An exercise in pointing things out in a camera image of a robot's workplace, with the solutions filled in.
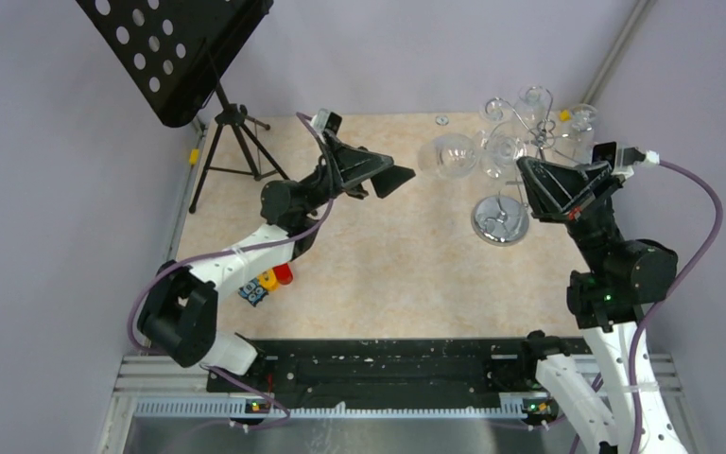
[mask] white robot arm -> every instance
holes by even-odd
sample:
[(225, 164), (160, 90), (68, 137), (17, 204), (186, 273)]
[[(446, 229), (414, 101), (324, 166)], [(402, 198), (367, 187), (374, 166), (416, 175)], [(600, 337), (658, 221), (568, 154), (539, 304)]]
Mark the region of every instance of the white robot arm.
[[(631, 344), (641, 305), (663, 301), (675, 280), (677, 255), (651, 240), (625, 240), (614, 220), (611, 195), (636, 163), (657, 161), (636, 148), (616, 143), (594, 148), (588, 166), (565, 167), (534, 158), (520, 158), (533, 217), (562, 223), (589, 267), (572, 271), (566, 303), (595, 356), (611, 409), (574, 367), (565, 346), (528, 337), (528, 351), (538, 359), (535, 379), (561, 406), (589, 452), (631, 451), (635, 431), (632, 393), (641, 398), (639, 452), (684, 453), (672, 427), (649, 362), (646, 337), (638, 341), (634, 364), (639, 385), (630, 387)], [(543, 342), (545, 349), (533, 346)]]

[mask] gray wall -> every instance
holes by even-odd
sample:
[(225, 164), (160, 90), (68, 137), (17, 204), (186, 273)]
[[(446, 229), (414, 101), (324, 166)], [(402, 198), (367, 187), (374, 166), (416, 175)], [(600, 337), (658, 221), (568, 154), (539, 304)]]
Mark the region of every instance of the gray wall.
[(0, 0), (0, 453), (94, 451), (194, 144), (75, 2)]
[[(223, 81), (252, 114), (470, 112), (542, 83), (577, 101), (632, 0), (274, 2)], [(215, 100), (205, 113), (218, 112)]]
[[(707, 180), (726, 212), (726, 2), (658, 2), (597, 103), (602, 139), (661, 152)], [(642, 170), (618, 193), (626, 236), (651, 237), (682, 262), (713, 219), (700, 189)], [(714, 249), (678, 288), (650, 336), (671, 352), (710, 452), (726, 452), (726, 217)]]

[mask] speckled countertop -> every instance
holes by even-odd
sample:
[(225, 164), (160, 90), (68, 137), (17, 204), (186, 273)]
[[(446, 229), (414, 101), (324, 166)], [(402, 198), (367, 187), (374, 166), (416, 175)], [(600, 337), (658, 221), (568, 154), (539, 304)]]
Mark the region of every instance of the speckled countertop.
[[(447, 116), (442, 127), (435, 113), (347, 115), (339, 137), (415, 167), (422, 144), (483, 126), (476, 113)], [(289, 176), (311, 172), (319, 150), (296, 117), (263, 120), (272, 129), (258, 136)], [(214, 166), (246, 166), (231, 131), (222, 134)], [(265, 160), (263, 168), (271, 169)], [(210, 172), (179, 257), (223, 249), (253, 232), (262, 223), (264, 184)], [(258, 307), (231, 297), (219, 308), (219, 329), (254, 338), (514, 337), (534, 329), (577, 335), (565, 300), (569, 272), (586, 270), (577, 248), (561, 225), (535, 220), (513, 246), (479, 239), (471, 211), (495, 191), (480, 172), (452, 182), (420, 173), (382, 200), (373, 191), (363, 201), (342, 196), (313, 248), (291, 265), (294, 282)]]

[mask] cable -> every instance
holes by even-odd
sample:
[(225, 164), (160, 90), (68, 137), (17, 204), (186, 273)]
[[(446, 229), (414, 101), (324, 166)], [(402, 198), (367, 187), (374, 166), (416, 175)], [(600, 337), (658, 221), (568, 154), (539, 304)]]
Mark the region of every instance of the cable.
[(296, 117), (299, 118), (299, 120), (302, 122), (302, 124), (307, 128), (308, 131), (310, 131), (311, 134), (313, 134), (313, 137), (316, 139), (317, 142), (319, 142), (319, 149), (321, 150), (321, 155), (324, 156), (324, 160), (327, 164), (327, 170), (329, 171), (329, 186), (330, 186), (330, 194), (335, 194), (336, 192), (340, 192), (340, 183), (338, 184), (338, 187), (336, 187), (336, 179), (335, 174), (337, 172), (338, 175), (340, 175), (340, 169), (337, 167), (337, 163), (335, 162), (335, 159), (333, 159), (333, 156), (329, 156), (325, 154), (324, 145), (326, 144), (326, 140), (319, 134), (318, 131), (316, 131), (313, 128), (313, 118), (310, 117), (310, 115), (306, 113), (296, 112)]
[(201, 423), (201, 424), (199, 424), (197, 426), (194, 426), (192, 428), (189, 428), (184, 433), (182, 433), (182, 434), (178, 435), (177, 437), (175, 437), (173, 440), (171, 440), (170, 443), (168, 443), (168, 445), (166, 445), (163, 448), (162, 451), (160, 451), (160, 454), (167, 453), (174, 446), (182, 443), (185, 439), (189, 438), (194, 433), (196, 433), (196, 432), (198, 432), (198, 431), (200, 431), (202, 429), (208, 428), (210, 426), (218, 426), (218, 425), (227, 426), (228, 425), (231, 428), (242, 428), (243, 430), (252, 431), (252, 430), (265, 430), (267, 428), (277, 428), (279, 426), (282, 426), (284, 424), (287, 424), (288, 420), (290, 420), (290, 410), (288, 408), (286, 408), (283, 404), (281, 404), (277, 399), (271, 397), (270, 395), (268, 395), (266, 393), (261, 393), (260, 391), (255, 390), (253, 387), (251, 387), (251, 386), (245, 384), (244, 382), (238, 380), (237, 378), (233, 377), (227, 371), (225, 371), (225, 370), (223, 370), (221, 368), (218, 368), (218, 367), (215, 367), (214, 366), (214, 367), (208, 367), (208, 368), (202, 368), (202, 369), (204, 369), (206, 371), (209, 371), (209, 372), (211, 372), (213, 374), (216, 374), (216, 375), (220, 376), (221, 378), (223, 378), (223, 379), (229, 381), (230, 383), (232, 383), (234, 386), (236, 386), (236, 387), (238, 387), (238, 388), (240, 388), (240, 389), (242, 389), (242, 390), (244, 390), (244, 391), (246, 391), (248, 393), (254, 393), (254, 394), (259, 395), (262, 399), (266, 400), (266, 402), (268, 402), (272, 407), (276, 407), (277, 409), (282, 410), (285, 413), (285, 417), (276, 419), (274, 421), (271, 421), (270, 423), (263, 423), (263, 424), (260, 424), (260, 425), (257, 425), (257, 426), (249, 426), (249, 425), (245, 425), (245, 424), (244, 425), (236, 424), (234, 421), (231, 421), (230, 423), (227, 423), (227, 421), (225, 421), (223, 419), (214, 419), (214, 420), (210, 420), (210, 421), (205, 421), (205, 422), (203, 422), (203, 423)]
[[(717, 191), (714, 190), (713, 187), (711, 187), (710, 184), (706, 183), (705, 180), (697, 176), (696, 174), (692, 173), (690, 170), (686, 170), (685, 168), (678, 166), (676, 164), (672, 164), (669, 161), (661, 161), (661, 167), (668, 168), (669, 170), (674, 170), (675, 172), (680, 173), (684, 177), (688, 178), (689, 180), (693, 181), (697, 185), (699, 185), (707, 194), (708, 197), (711, 198), (711, 201), (714, 203), (714, 225), (711, 227), (711, 232), (708, 234), (708, 236), (705, 238), (705, 240), (700, 245), (700, 248), (697, 249), (697, 251), (694, 253), (694, 255), (689, 259), (689, 261), (686, 263), (686, 265), (683, 267), (681, 272), (678, 273), (677, 277), (675, 277), (675, 281), (672, 283), (672, 285), (669, 287), (669, 290), (666, 292), (666, 299), (663, 301), (656, 303), (652, 305), (650, 310), (648, 311), (647, 315), (641, 320), (641, 322), (636, 327), (636, 332), (633, 334), (633, 339), (631, 341), (631, 350), (630, 350), (630, 358), (629, 358), (629, 367), (628, 367), (628, 380), (630, 382), (631, 387), (638, 385), (638, 377), (636, 376), (636, 353), (638, 352), (639, 342), (641, 341), (641, 335), (644, 333), (645, 329), (647, 329), (647, 326), (649, 325), (649, 321), (652, 320), (652, 317), (655, 316), (655, 314), (658, 313), (659, 310), (661, 310), (661, 307), (664, 305), (664, 303), (668, 300), (669, 296), (672, 294), (673, 291), (675, 291), (675, 288), (677, 288), (682, 282), (683, 279), (697, 266), (697, 263), (702, 259), (702, 257), (705, 255), (705, 253), (708, 251), (708, 248), (711, 247), (712, 244), (714, 244), (714, 240), (717, 239), (717, 235), (719, 235), (719, 229), (722, 227), (722, 220), (725, 216), (725, 211), (722, 208), (722, 201), (719, 199), (719, 195), (717, 194)], [(642, 409), (641, 409), (641, 397), (639, 396), (638, 391), (632, 392), (633, 397), (633, 412), (635, 413), (635, 422), (633, 424), (633, 441), (631, 444), (631, 454), (638, 453), (639, 446), (641, 444), (641, 430), (642, 430)]]
[[(313, 134), (314, 137), (317, 136), (317, 134), (313, 130), (313, 128), (309, 126), (309, 123), (306, 124), (305, 126), (310, 131), (310, 133)], [(242, 253), (247, 253), (249, 251), (258, 251), (258, 250), (266, 249), (266, 248), (275, 248), (277, 246), (282, 246), (284, 244), (293, 243), (293, 242), (299, 241), (300, 239), (305, 238), (307, 236), (311, 236), (319, 229), (319, 227), (321, 227), (321, 225), (324, 223), (324, 221), (327, 220), (327, 217), (330, 215), (330, 211), (332, 211), (332, 209), (333, 209), (333, 200), (330, 199), (329, 202), (327, 202), (327, 209), (324, 211), (324, 214), (321, 215), (321, 218), (319, 218), (319, 221), (315, 225), (310, 227), (309, 229), (305, 230), (304, 232), (302, 232), (296, 236), (290, 237), (288, 239), (270, 241), (268, 243), (253, 244), (253, 245), (247, 246), (245, 248), (240, 248), (240, 251)], [(219, 251), (216, 253), (202, 253), (200, 255), (194, 255), (192, 257), (185, 258), (177, 263), (172, 264), (168, 268), (160, 271), (154, 277), (154, 279), (151, 280), (151, 282), (149, 282), (148, 284), (146, 284), (145, 287), (143, 287), (140, 294), (137, 296), (137, 298), (135, 298), (134, 302), (132, 302), (132, 308), (130, 310), (130, 315), (127, 318), (127, 336), (130, 338), (130, 343), (132, 344), (132, 346), (135, 349), (139, 350), (140, 352), (147, 353), (147, 354), (161, 353), (158, 350), (146, 347), (142, 343), (140, 343), (135, 338), (135, 332), (134, 332), (135, 319), (137, 319), (137, 313), (138, 313), (138, 310), (140, 309), (140, 304), (143, 303), (144, 299), (147, 297), (147, 295), (151, 291), (151, 289), (154, 288), (154, 286), (156, 286), (160, 281), (165, 279), (168, 274), (184, 267), (185, 265), (189, 265), (194, 262), (199, 262), (201, 260), (210, 260), (213, 258), (226, 257), (226, 256), (233, 255), (233, 254), (235, 254), (234, 250)]]

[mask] music stand tripod legs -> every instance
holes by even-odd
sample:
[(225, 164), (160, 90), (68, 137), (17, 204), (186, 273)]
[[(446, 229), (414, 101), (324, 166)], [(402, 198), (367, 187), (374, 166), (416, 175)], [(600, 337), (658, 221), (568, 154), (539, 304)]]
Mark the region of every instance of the music stand tripod legs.
[[(210, 150), (207, 152), (207, 161), (205, 161), (204, 163), (204, 168), (202, 169), (201, 176), (199, 177), (199, 183), (196, 185), (196, 193), (194, 193), (193, 201), (191, 201), (190, 208), (188, 208), (188, 212), (190, 212), (191, 214), (196, 213), (196, 205), (199, 202), (201, 189), (204, 186), (204, 181), (207, 179), (207, 172), (209, 170), (218, 170), (220, 172), (236, 173), (239, 175), (249, 175), (253, 177), (256, 182), (259, 182), (266, 177), (270, 177), (275, 173), (279, 173), (280, 176), (283, 177), (283, 180), (288, 180), (288, 177), (285, 174), (283, 168), (280, 167), (277, 161), (275, 161), (271, 154), (268, 153), (266, 147), (264, 147), (263, 144), (261, 144), (260, 141), (257, 140), (257, 137), (254, 136), (254, 133), (251, 132), (248, 126), (246, 126), (246, 122), (250, 121), (257, 126), (262, 127), (266, 131), (270, 130), (271, 126), (269, 124), (263, 123), (257, 118), (247, 115), (246, 106), (231, 104), (230, 101), (227, 99), (227, 95), (224, 93), (223, 88), (221, 88), (220, 83), (216, 87), (216, 96), (218, 96), (218, 101), (221, 103), (221, 108), (223, 109), (223, 112), (219, 113), (216, 116), (216, 135), (213, 136), (213, 143), (210, 144)], [(229, 126), (233, 130), (238, 145), (240, 146), (241, 152), (243, 152), (243, 156), (244, 158), (246, 158), (246, 162), (249, 165), (249, 171), (235, 170), (233, 168), (213, 167), (213, 156), (216, 154), (218, 139), (221, 138), (221, 132), (224, 130), (225, 126)], [(251, 157), (251, 151), (249, 150), (249, 146), (246, 144), (246, 139), (244, 138), (243, 133), (245, 133), (254, 143), (257, 149), (260, 150), (261, 153), (263, 153), (266, 159), (274, 167), (274, 170), (271, 170), (267, 173), (260, 172), (260, 169), (257, 168), (257, 165), (254, 163), (254, 159), (252, 159)]]

